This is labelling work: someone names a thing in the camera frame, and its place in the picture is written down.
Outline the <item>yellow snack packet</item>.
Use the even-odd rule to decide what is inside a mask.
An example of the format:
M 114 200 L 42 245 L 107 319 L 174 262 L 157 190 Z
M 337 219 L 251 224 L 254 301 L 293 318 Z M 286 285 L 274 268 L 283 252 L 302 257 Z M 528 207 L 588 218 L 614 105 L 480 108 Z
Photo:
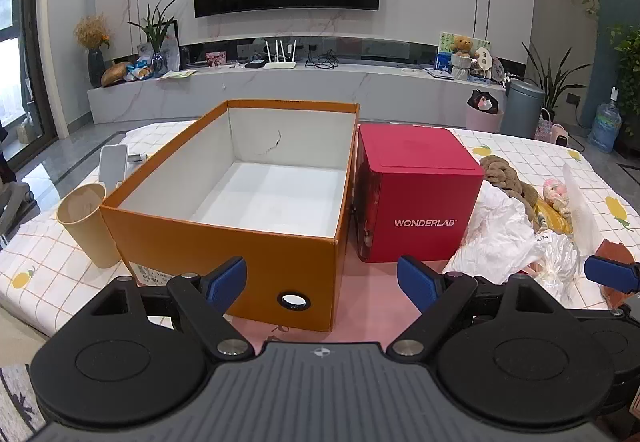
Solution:
M 573 233 L 570 221 L 563 218 L 545 200 L 538 198 L 534 207 L 536 223 L 539 231 L 551 230 L 558 234 L 570 235 Z

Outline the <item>pink table mat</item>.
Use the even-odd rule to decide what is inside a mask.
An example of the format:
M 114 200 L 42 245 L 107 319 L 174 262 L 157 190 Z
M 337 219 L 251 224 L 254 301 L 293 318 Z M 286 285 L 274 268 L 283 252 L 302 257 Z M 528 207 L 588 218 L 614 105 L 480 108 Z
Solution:
M 364 263 L 354 244 L 346 251 L 340 298 L 334 327 L 330 332 L 313 332 L 292 327 L 244 320 L 227 320 L 256 350 L 265 341 L 286 342 L 372 342 L 382 347 L 395 339 L 419 316 L 418 309 L 397 283 L 393 263 Z

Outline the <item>brown knitted plush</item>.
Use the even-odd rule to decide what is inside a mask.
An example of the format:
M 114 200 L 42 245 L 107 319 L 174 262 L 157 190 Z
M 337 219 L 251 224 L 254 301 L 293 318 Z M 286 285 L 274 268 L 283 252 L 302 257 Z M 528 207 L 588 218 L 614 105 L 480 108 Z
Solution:
M 530 184 L 523 182 L 510 164 L 496 155 L 488 155 L 480 160 L 484 171 L 484 179 L 492 186 L 506 193 L 509 197 L 519 200 L 524 206 L 526 216 L 530 222 L 537 219 L 535 207 L 538 202 L 538 192 Z

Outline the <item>pink small bag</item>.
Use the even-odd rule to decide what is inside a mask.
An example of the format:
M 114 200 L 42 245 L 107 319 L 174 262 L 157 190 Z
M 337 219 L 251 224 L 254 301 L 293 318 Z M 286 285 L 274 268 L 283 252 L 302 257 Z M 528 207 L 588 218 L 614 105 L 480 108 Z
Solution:
M 568 132 L 562 124 L 556 124 L 553 121 L 551 113 L 544 107 L 540 112 L 534 138 L 538 141 L 562 147 L 567 147 L 568 145 Z

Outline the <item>green floor plant right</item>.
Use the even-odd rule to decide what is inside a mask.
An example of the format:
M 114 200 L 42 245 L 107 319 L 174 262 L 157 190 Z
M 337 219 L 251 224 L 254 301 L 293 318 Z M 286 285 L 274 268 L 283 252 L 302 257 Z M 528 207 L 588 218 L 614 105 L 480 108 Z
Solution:
M 533 43 L 526 46 L 522 42 L 522 46 L 527 55 L 524 81 L 544 92 L 544 104 L 542 104 L 542 107 L 554 117 L 556 115 L 556 106 L 558 106 L 562 95 L 568 95 L 571 90 L 585 89 L 585 84 L 573 82 L 572 77 L 586 69 L 588 64 L 567 67 L 566 63 L 570 58 L 572 48 L 568 48 L 559 63 L 553 66 L 551 58 L 547 58 L 545 61 L 541 58 Z

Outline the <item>checkered lemon table cloth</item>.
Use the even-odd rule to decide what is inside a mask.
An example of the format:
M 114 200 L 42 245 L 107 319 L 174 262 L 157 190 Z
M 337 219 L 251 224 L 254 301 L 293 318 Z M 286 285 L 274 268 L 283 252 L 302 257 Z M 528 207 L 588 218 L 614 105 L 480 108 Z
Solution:
M 475 159 L 489 154 L 506 159 L 535 188 L 561 179 L 569 166 L 585 197 L 600 234 L 639 254 L 637 206 L 626 202 L 594 170 L 582 154 L 562 146 L 456 130 L 454 136 Z M 58 202 L 76 186 L 98 178 L 91 155 L 60 180 L 40 164 L 24 176 L 35 194 L 34 216 L 21 224 L 1 251 L 1 304 L 46 335 L 54 334 L 114 277 L 127 274 L 123 263 L 98 268 L 55 217 Z

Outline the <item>red Wonderlab box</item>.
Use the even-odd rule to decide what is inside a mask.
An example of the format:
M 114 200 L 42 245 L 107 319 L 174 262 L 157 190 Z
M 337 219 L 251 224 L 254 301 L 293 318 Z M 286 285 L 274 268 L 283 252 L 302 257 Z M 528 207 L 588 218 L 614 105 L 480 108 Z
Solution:
M 446 261 L 461 245 L 483 169 L 445 128 L 365 122 L 358 129 L 358 256 Z

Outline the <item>green potted plant left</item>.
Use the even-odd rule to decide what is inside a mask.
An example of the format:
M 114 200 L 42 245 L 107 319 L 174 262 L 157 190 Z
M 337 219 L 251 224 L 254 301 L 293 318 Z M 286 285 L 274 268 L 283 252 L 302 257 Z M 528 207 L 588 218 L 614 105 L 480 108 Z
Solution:
M 146 17 L 142 23 L 128 20 L 130 26 L 137 27 L 145 34 L 149 45 L 152 46 L 153 54 L 150 59 L 150 66 L 154 78 L 160 78 L 168 72 L 166 54 L 162 49 L 169 28 L 177 21 L 174 16 L 168 16 L 167 11 L 177 1 L 170 0 L 163 8 L 160 7 L 160 1 L 157 2 L 154 9 L 148 6 L 146 8 Z

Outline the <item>orange cardboard box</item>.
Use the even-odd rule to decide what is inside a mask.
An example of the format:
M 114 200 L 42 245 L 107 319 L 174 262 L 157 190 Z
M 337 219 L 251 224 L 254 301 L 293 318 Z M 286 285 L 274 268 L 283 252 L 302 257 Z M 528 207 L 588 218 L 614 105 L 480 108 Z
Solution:
M 327 332 L 352 202 L 355 103 L 229 100 L 154 153 L 101 214 L 138 280 L 247 266 L 230 313 Z

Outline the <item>dried yellow flower vase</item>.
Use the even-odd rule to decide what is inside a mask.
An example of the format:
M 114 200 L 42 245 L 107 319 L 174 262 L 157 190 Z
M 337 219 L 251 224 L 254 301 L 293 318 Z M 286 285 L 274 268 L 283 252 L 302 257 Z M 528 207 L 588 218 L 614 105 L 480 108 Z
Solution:
M 101 85 L 105 72 L 102 49 L 111 46 L 106 18 L 103 14 L 81 17 L 74 29 L 77 43 L 87 50 L 87 63 L 90 84 L 94 88 Z

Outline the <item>grey trash can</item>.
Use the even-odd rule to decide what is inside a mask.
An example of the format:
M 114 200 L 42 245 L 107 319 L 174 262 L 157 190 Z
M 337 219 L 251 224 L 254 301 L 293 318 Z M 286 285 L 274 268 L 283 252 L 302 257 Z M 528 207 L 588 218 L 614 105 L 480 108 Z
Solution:
M 522 80 L 510 80 L 500 132 L 506 136 L 533 139 L 544 102 L 540 87 Z

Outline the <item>brown bear sponge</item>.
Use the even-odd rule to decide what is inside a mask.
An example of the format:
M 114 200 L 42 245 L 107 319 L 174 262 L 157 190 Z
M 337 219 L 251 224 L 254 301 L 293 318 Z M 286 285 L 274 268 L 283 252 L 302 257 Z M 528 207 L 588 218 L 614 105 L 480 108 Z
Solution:
M 631 275 L 630 266 L 636 262 L 634 255 L 622 243 L 602 240 L 596 256 L 605 260 L 600 281 L 601 294 L 610 309 L 619 308 L 639 289 L 639 283 Z

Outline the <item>blue water bottle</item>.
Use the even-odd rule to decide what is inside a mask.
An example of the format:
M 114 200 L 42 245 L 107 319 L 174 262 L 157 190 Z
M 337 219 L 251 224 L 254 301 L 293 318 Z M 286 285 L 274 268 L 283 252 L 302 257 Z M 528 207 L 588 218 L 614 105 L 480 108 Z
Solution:
M 622 125 L 622 117 L 617 107 L 617 98 L 618 89 L 612 87 L 608 102 L 598 106 L 588 134 L 588 143 L 606 154 L 612 152 Z

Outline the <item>white wifi router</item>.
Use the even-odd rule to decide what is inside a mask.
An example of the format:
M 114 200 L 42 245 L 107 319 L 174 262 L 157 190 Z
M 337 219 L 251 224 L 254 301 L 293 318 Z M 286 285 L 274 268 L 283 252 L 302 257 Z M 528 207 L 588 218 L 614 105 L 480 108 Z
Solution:
M 287 46 L 284 45 L 282 40 L 274 40 L 272 46 L 267 42 L 267 63 L 264 69 L 294 69 L 296 66 L 296 46 L 296 40 Z

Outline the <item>beige paper cup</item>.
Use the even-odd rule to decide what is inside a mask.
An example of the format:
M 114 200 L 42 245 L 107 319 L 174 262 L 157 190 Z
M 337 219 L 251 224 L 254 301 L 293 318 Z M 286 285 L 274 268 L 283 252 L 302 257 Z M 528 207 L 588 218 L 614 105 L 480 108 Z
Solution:
M 56 218 L 77 245 L 100 269 L 120 261 L 120 254 L 102 218 L 100 206 L 106 196 L 101 183 L 79 185 L 58 205 Z

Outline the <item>pink waste bin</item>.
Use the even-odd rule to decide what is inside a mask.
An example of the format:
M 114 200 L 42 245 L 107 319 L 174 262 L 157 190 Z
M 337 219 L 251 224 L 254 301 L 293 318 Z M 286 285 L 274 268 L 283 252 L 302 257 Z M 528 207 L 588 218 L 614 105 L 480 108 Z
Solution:
M 474 89 L 466 102 L 465 128 L 496 133 L 500 130 L 503 111 L 499 101 L 489 92 Z

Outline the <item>small teddy bear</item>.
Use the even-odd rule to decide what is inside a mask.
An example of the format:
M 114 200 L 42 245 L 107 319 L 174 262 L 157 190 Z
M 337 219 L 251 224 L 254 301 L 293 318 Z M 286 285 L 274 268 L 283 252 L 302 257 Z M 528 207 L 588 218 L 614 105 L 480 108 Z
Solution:
M 456 35 L 452 40 L 451 50 L 451 75 L 457 80 L 467 80 L 472 65 L 473 40 L 467 36 Z

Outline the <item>white plastic bag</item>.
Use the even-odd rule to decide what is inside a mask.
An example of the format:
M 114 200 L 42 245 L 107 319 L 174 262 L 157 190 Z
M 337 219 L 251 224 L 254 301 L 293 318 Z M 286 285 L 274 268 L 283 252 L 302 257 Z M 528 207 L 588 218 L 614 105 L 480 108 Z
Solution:
M 482 276 L 494 284 L 525 272 L 562 292 L 577 276 L 578 261 L 570 236 L 550 228 L 535 231 L 520 200 L 484 182 L 461 246 L 444 271 Z

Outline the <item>pink plush toy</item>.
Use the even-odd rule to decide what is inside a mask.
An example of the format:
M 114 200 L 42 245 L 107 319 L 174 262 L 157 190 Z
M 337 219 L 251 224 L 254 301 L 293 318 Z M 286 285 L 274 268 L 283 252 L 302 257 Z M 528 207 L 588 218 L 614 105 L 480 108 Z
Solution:
M 556 179 L 544 181 L 542 186 L 544 201 L 551 206 L 565 220 L 570 218 L 570 199 L 568 198 L 566 185 Z

